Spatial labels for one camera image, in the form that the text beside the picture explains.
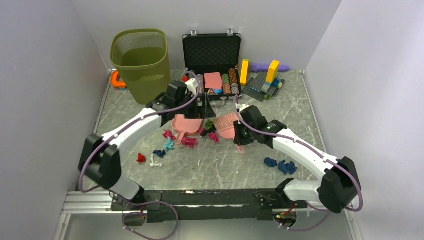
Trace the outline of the pink plastic hand brush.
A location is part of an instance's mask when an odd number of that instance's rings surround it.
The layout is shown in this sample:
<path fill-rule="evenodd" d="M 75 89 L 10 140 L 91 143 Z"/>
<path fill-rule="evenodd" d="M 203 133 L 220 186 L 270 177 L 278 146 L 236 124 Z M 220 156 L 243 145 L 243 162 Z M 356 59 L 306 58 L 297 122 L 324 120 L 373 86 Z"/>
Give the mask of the pink plastic hand brush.
<path fill-rule="evenodd" d="M 218 134 L 222 138 L 234 141 L 236 136 L 234 121 L 238 120 L 239 119 L 235 113 L 229 113 L 215 118 L 213 122 Z"/>

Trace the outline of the pink plastic dustpan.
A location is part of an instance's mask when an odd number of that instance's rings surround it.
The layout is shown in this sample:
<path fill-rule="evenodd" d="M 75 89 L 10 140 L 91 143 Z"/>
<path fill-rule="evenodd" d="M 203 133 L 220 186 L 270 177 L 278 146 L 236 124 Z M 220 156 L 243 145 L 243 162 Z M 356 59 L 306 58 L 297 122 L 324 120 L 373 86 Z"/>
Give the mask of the pink plastic dustpan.
<path fill-rule="evenodd" d="M 183 114 L 177 114 L 171 122 L 172 128 L 176 131 L 177 136 L 175 143 L 181 144 L 186 136 L 194 136 L 198 133 L 203 119 L 188 119 Z"/>

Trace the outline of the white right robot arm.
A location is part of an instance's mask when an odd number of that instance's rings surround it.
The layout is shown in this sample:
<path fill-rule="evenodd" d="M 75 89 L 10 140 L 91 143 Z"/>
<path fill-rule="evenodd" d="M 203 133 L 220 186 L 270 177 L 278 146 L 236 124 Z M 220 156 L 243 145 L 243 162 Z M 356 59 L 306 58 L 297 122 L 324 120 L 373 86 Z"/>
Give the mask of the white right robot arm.
<path fill-rule="evenodd" d="M 254 142 L 266 145 L 291 157 L 317 178 L 316 181 L 289 179 L 281 183 L 275 195 L 280 207 L 288 208 L 294 202 L 303 201 L 320 203 L 335 214 L 362 210 L 362 187 L 353 160 L 319 150 L 277 120 L 268 122 L 256 106 L 236 104 L 234 112 L 236 145 Z"/>

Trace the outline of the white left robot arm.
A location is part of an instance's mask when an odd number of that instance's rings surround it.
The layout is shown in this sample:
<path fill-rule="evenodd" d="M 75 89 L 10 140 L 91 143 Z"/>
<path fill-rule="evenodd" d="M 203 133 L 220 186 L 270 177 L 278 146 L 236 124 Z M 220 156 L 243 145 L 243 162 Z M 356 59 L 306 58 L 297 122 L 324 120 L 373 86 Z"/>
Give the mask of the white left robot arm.
<path fill-rule="evenodd" d="M 124 198 L 123 202 L 129 209 L 139 209 L 146 201 L 145 190 L 123 173 L 121 151 L 131 148 L 141 138 L 163 127 L 177 114 L 187 119 L 204 118 L 201 112 L 202 100 L 201 81 L 197 76 L 187 82 L 172 81 L 166 92 L 160 93 L 125 124 L 101 136 L 95 133 L 89 135 L 84 142 L 78 165 L 78 190 L 89 192 L 89 189 L 83 187 L 84 177 L 88 177 L 98 187 Z"/>

